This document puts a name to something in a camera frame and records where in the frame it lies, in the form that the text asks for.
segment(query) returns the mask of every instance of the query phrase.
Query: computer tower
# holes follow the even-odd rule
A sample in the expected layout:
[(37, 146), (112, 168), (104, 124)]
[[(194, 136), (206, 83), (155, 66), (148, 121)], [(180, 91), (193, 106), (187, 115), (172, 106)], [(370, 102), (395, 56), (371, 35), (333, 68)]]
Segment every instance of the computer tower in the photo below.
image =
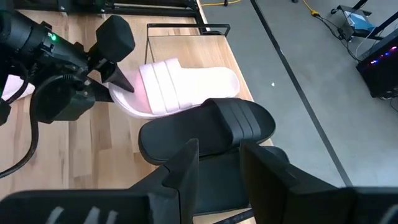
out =
[(372, 97), (398, 95), (398, 29), (363, 53), (356, 69)]

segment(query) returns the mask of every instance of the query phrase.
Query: black slide sandal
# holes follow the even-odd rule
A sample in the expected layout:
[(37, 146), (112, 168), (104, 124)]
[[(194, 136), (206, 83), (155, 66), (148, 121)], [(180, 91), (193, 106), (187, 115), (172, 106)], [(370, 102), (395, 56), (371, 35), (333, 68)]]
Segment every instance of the black slide sandal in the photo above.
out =
[(264, 142), (274, 131), (275, 121), (262, 106), (239, 98), (212, 98), (199, 107), (146, 123), (138, 143), (144, 159), (160, 165), (192, 138), (199, 139), (203, 157), (222, 154), (243, 139)]
[[(285, 163), (286, 153), (275, 146), (258, 146)], [(199, 161), (195, 216), (228, 212), (249, 207), (249, 197), (241, 174), (241, 150)]]

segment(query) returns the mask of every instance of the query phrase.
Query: slide sandal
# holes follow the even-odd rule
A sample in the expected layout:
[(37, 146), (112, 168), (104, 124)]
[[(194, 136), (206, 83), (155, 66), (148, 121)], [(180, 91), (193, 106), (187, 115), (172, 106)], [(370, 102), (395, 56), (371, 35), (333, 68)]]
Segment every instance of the slide sandal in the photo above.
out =
[(189, 139), (199, 139), (199, 156), (224, 153), (243, 139), (269, 139), (275, 121), (257, 103), (239, 98), (211, 98), (201, 106), (155, 119), (139, 131), (139, 149), (155, 165), (169, 160)]
[[(16, 75), (8, 75), (6, 86), (4, 87), (4, 91), (1, 95), (1, 98), (3, 100), (8, 100), (10, 97), (13, 96), (14, 93), (16, 93), (19, 90), (19, 88), (22, 86), (23, 82), (24, 81), (21, 80)], [(25, 96), (32, 94), (34, 90), (35, 90), (35, 86), (33, 86), (32, 84), (29, 83), (27, 85), (25, 92), (18, 99), (21, 99)]]
[(234, 97), (239, 80), (229, 68), (182, 68), (177, 58), (139, 67), (126, 73), (130, 93), (109, 84), (113, 101), (127, 114), (153, 119), (201, 105), (208, 98)]
[[(282, 149), (275, 146), (258, 146), (255, 142), (253, 144), (259, 150), (268, 151), (289, 163)], [(199, 162), (195, 216), (249, 207), (249, 195), (241, 171), (242, 150), (247, 149), (241, 143), (239, 148), (236, 147), (226, 154)]]

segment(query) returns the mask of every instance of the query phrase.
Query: electronic device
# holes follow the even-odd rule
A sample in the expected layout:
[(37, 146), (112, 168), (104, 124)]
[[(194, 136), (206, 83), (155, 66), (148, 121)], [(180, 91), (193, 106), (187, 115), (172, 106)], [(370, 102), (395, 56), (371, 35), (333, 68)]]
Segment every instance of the electronic device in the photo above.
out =
[(356, 69), (367, 84), (372, 97), (398, 95), (398, 29), (359, 56)]
[(3, 0), (0, 7), (0, 97), (9, 74), (24, 81), (9, 99), (0, 98), (0, 125), (7, 121), (10, 104), (28, 83), (35, 86), (29, 108), (30, 147), (19, 162), (0, 172), (3, 178), (34, 155), (38, 122), (74, 121), (96, 101), (112, 102), (108, 89), (88, 77), (91, 71), (99, 71), (103, 83), (134, 92), (117, 63), (134, 50), (135, 42), (129, 24), (120, 16), (111, 16), (97, 29), (97, 43), (85, 52), (80, 43), (69, 43), (52, 32), (50, 24), (38, 24), (13, 10), (11, 0)]

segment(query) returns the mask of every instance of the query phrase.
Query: metal frame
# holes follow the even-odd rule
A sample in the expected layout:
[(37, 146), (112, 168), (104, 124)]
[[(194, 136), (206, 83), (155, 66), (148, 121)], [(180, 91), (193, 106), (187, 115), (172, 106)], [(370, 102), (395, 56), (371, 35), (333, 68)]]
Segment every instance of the metal frame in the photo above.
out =
[[(14, 7), (15, 9), (55, 11), (66, 14), (192, 17), (197, 24), (204, 24), (196, 0), (93, 0), (92, 5), (79, 5), (74, 0), (52, 0), (53, 4), (48, 1), (33, 3), (31, 0), (14, 0)], [(202, 34), (206, 32), (206, 29), (199, 27), (199, 31)]]
[[(231, 26), (229, 24), (147, 24), (147, 43), (145, 46), (145, 63), (147, 63), (148, 46), (150, 54), (152, 55), (152, 61), (155, 62), (154, 54), (152, 53), (152, 48), (150, 47), (149, 38), (161, 37), (159, 35), (149, 36), (149, 29), (151, 28), (197, 28), (200, 31), (200, 35), (223, 35), (225, 37), (227, 37), (229, 30), (231, 30)], [(207, 28), (225, 28), (226, 30), (224, 33), (222, 33), (216, 30), (208, 30)]]
[[(354, 13), (356, 11), (361, 11), (365, 16), (370, 16), (372, 12), (361, 10), (361, 8), (366, 4), (368, 0), (359, 0), (354, 7), (347, 7), (347, 6), (342, 6), (339, 5), (336, 9), (341, 10), (341, 11), (350, 11), (351, 13)], [(371, 31), (362, 31), (358, 32), (357, 30), (353, 29), (353, 37), (362, 37), (362, 38), (368, 38), (372, 40), (382, 40), (384, 37), (376, 36), (378, 35), (381, 31), (383, 31), (388, 25), (393, 23), (395, 20), (398, 19), (398, 12), (396, 12), (394, 15), (392, 15), (390, 18), (388, 18), (386, 21), (384, 21), (381, 25), (377, 26), (372, 32)]]

